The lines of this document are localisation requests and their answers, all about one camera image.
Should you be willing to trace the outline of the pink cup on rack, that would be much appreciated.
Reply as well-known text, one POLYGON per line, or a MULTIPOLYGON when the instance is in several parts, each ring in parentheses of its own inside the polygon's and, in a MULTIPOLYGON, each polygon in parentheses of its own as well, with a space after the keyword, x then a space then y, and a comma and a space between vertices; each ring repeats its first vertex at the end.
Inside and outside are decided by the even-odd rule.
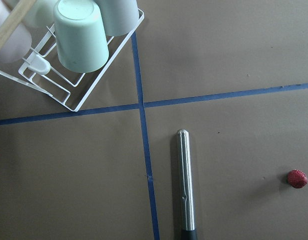
MULTIPOLYGON (((0 0, 0 26, 9 16, 9 8, 0 0)), ((31 47, 30 32, 20 23, 0 50, 0 63, 15 62, 27 54, 31 47)))

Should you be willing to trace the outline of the grey cup on rack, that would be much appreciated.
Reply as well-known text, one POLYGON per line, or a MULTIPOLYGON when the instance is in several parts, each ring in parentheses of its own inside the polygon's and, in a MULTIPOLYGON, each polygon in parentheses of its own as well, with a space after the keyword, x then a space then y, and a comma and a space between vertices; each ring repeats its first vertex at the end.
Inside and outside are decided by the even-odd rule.
POLYGON ((139 20, 136 0, 95 0, 100 8, 105 34, 122 36, 132 31, 139 20))

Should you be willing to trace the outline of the steel muddler black tip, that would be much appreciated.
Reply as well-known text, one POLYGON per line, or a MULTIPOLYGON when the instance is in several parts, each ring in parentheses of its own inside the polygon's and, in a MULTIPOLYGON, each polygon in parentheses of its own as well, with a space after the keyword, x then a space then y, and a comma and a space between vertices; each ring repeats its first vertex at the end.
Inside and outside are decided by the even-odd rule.
POLYGON ((190 137, 186 129, 177 131, 177 153, 181 194, 182 240, 197 239, 191 171, 190 137))

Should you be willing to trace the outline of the mint green cup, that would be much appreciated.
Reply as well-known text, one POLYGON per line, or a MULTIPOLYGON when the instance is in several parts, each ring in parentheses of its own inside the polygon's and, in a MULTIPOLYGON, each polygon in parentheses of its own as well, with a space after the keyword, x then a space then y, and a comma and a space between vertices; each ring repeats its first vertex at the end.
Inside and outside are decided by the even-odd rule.
POLYGON ((53 14, 60 63, 77 73, 102 68, 109 50, 99 6, 92 0, 60 0, 53 14))

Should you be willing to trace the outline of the red strawberry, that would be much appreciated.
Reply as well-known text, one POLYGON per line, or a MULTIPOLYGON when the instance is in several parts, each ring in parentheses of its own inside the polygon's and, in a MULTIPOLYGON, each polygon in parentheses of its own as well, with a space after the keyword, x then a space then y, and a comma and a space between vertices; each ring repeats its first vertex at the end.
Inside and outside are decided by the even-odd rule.
POLYGON ((301 170, 294 169, 291 170, 287 175, 287 182, 290 186, 295 189, 301 189, 305 187, 308 183, 307 175, 301 170))

